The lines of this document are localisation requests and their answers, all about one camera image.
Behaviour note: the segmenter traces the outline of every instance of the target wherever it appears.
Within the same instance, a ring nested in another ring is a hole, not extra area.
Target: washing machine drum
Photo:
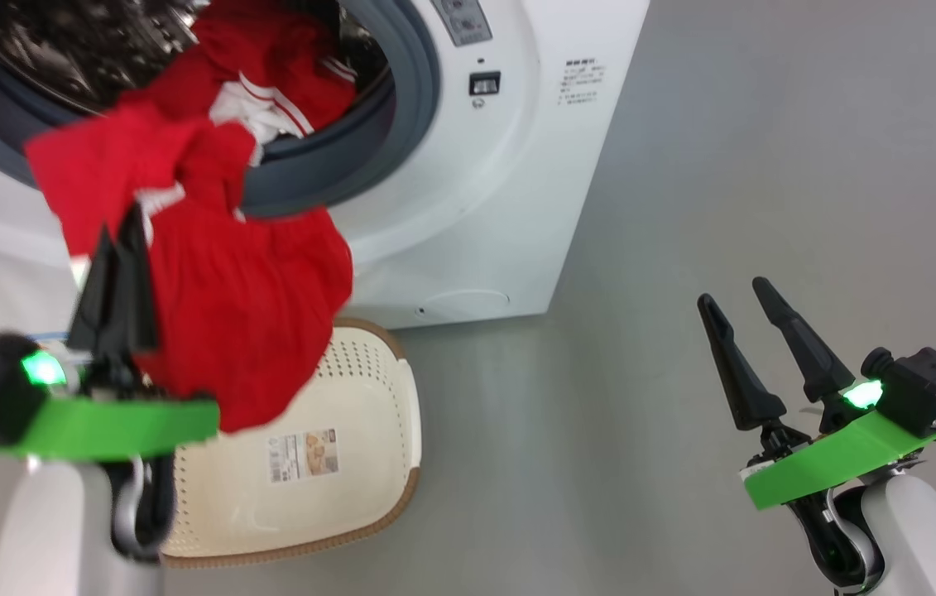
[[[33,180],[25,140],[101,113],[146,86],[195,43],[208,0],[0,0],[0,170]],[[430,34],[410,0],[285,0],[330,27],[358,72],[358,98],[306,139],[266,146],[247,175],[243,210],[279,216],[366,191],[405,161],[438,102]]]

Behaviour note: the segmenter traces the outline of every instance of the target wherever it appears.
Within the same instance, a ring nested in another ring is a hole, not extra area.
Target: front-loading washing machine
[[[305,2],[325,3],[369,75],[342,120],[268,144],[245,214],[326,204],[347,314],[387,328],[543,313],[648,2]],[[0,0],[0,328],[60,331],[77,294],[22,143],[145,84],[205,4]]]

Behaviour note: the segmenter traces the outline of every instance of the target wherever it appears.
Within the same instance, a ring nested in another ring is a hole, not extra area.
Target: beige basket
[[[179,450],[165,565],[245,565],[368,538],[412,499],[420,449],[400,346],[373,324],[340,320],[285,414]]]

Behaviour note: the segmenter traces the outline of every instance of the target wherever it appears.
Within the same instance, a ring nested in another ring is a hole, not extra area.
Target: control panel
[[[445,22],[445,29],[453,39],[453,45],[468,46],[480,41],[490,41],[493,33],[482,5],[478,0],[430,0]]]

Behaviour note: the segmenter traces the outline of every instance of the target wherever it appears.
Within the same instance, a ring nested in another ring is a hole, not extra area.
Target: label sticker
[[[761,464],[748,465],[748,467],[744,468],[743,470],[740,470],[740,482],[741,483],[747,482],[748,478],[751,478],[751,476],[758,474],[762,470],[766,470],[766,468],[769,468],[770,465],[773,465],[773,464],[775,464],[775,461],[769,460],[769,461],[763,461],[763,463]]]
[[[588,104],[597,101],[597,94],[607,67],[598,64],[596,58],[567,60],[563,68],[563,80],[559,82],[557,105]]]
[[[310,430],[268,440],[268,479],[272,484],[338,471],[335,429]]]

